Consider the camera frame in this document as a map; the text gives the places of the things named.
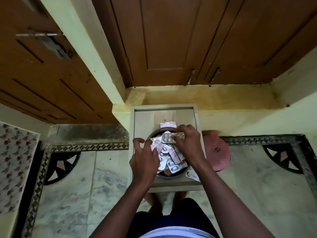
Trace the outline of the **pink round lid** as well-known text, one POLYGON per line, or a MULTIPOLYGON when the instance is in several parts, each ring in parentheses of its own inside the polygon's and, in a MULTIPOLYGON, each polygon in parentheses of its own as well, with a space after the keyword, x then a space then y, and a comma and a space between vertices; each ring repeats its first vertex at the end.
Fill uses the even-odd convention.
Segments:
POLYGON ((224 170, 231 162, 228 144, 219 137, 218 132, 210 131, 203 136, 206 159, 215 172, 224 170))

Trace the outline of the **person's right foot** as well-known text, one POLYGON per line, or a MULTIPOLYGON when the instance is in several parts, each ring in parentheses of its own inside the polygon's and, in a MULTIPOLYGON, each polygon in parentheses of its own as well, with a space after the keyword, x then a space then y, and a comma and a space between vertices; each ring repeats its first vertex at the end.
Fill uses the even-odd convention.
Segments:
POLYGON ((176 204, 178 201, 183 200, 187 196, 187 191, 177 191, 174 194, 173 198, 173 205, 176 204))

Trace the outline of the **white shirt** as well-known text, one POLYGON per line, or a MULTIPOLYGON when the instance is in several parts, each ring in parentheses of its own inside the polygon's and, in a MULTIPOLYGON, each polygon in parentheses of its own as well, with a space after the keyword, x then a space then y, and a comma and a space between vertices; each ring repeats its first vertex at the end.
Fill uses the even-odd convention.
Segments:
POLYGON ((182 226, 169 226, 157 228, 149 231, 139 238, 214 238, 207 232, 200 229, 182 227, 182 226))

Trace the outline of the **person's right forearm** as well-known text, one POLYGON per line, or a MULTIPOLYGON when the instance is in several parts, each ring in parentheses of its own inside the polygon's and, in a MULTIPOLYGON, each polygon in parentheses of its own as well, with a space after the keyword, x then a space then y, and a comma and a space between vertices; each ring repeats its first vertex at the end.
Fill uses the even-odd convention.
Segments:
POLYGON ((207 194, 223 238, 275 238, 203 156, 190 160, 207 194))

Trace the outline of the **person's left forearm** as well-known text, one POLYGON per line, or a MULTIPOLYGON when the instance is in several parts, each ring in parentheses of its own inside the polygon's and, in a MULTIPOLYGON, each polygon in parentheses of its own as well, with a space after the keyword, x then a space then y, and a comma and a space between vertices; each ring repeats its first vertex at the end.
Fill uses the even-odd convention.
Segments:
POLYGON ((134 178, 121 199, 115 204, 89 238, 125 238, 141 201, 153 180, 134 178))

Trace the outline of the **person's foot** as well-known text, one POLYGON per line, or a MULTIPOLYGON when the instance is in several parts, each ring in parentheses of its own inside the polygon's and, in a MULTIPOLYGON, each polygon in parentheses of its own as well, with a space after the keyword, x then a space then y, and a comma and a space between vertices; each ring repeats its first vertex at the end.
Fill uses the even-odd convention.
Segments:
POLYGON ((145 201, 151 206, 148 213, 156 217, 163 216, 163 205, 157 193, 146 193, 145 201))
POLYGON ((176 204, 178 201, 183 200, 187 196, 187 191, 177 191, 174 194, 173 198, 173 205, 176 204))

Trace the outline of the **brown wooden cabinet door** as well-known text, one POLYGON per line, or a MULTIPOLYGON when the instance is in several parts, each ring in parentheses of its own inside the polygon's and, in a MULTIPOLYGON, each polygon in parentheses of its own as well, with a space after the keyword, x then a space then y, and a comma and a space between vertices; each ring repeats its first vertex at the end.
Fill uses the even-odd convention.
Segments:
POLYGON ((195 84, 270 83, 317 46, 317 0, 225 1, 195 84))
POLYGON ((92 0, 126 87, 186 85, 202 0, 92 0))

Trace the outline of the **silver pill blister strip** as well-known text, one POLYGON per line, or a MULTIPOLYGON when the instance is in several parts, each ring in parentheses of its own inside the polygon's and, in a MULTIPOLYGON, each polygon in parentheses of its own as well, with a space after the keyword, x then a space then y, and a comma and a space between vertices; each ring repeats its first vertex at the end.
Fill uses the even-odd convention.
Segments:
POLYGON ((161 142, 164 144, 176 144, 176 141, 172 138, 172 136, 180 137, 183 140, 185 138, 184 132, 163 133, 161 136, 161 142))

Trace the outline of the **metal door latch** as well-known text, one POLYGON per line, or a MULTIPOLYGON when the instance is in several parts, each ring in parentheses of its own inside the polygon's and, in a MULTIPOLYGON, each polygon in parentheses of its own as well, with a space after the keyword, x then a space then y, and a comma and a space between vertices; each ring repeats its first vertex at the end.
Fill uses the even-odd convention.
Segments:
POLYGON ((39 32, 34 29, 28 29, 27 32, 24 33, 17 33, 15 34, 16 37, 34 37, 40 42, 44 44, 44 46, 52 51, 59 59, 72 59, 73 58, 73 52, 71 50, 67 51, 66 48, 62 46, 62 44, 58 43, 55 40, 55 37, 64 37, 64 33, 62 31, 59 31, 57 33, 54 32, 48 32, 43 31, 39 32))

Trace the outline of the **floral patterned cloth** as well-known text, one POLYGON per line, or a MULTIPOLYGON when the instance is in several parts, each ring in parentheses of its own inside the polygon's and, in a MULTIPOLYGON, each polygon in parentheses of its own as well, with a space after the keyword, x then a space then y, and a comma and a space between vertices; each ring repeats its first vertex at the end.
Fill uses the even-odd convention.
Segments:
POLYGON ((39 134, 0 122, 0 215, 18 209, 39 134))

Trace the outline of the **person's right hand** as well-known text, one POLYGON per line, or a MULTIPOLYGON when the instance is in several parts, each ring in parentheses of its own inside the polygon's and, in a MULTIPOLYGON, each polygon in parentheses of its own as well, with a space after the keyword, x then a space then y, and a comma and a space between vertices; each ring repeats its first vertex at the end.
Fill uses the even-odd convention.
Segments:
POLYGON ((201 145, 201 135, 192 125, 180 125, 177 132, 184 132, 185 138, 182 144, 176 144, 183 156, 188 160, 192 168, 197 171, 206 164, 203 148, 201 145))

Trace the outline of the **person's left foot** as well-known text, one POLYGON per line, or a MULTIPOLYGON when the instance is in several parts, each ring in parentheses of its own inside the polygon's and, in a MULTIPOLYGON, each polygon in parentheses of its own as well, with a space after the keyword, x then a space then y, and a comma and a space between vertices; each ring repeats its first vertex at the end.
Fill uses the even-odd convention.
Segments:
POLYGON ((157 193, 146 193, 145 201, 151 206, 148 213, 156 217, 163 216, 163 205, 157 193))

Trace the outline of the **dark shorts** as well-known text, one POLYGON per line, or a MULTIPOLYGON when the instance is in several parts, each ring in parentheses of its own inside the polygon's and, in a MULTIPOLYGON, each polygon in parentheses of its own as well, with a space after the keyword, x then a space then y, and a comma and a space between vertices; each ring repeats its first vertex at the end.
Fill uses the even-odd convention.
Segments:
POLYGON ((158 216, 139 211, 135 214, 126 238, 139 238, 159 228, 180 227, 200 230, 206 238, 220 238, 212 222, 192 198, 177 201, 169 215, 158 216))

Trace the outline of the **blister pack with white pills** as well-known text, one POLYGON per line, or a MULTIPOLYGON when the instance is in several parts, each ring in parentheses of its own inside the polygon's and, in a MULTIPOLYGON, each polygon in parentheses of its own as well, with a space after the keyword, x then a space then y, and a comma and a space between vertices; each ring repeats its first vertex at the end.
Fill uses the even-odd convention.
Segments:
POLYGON ((194 170, 187 171, 185 176, 197 182, 201 182, 200 178, 198 177, 197 173, 194 170))

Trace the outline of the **white square stool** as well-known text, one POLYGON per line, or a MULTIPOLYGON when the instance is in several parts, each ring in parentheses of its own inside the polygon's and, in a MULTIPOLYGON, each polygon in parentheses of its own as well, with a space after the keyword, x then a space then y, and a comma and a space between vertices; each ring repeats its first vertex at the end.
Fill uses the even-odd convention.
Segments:
MULTIPOLYGON (((200 133, 200 142, 205 153, 196 104, 141 105, 131 108, 128 162, 134 154, 133 139, 142 138, 147 140, 158 134, 162 134, 168 128, 161 129, 160 124, 167 121, 174 121, 177 125, 184 124, 195 127, 200 133)), ((165 178, 158 174, 148 192, 189 192, 203 190, 204 188, 200 182, 186 176, 188 171, 193 171, 190 165, 175 177, 165 178)))

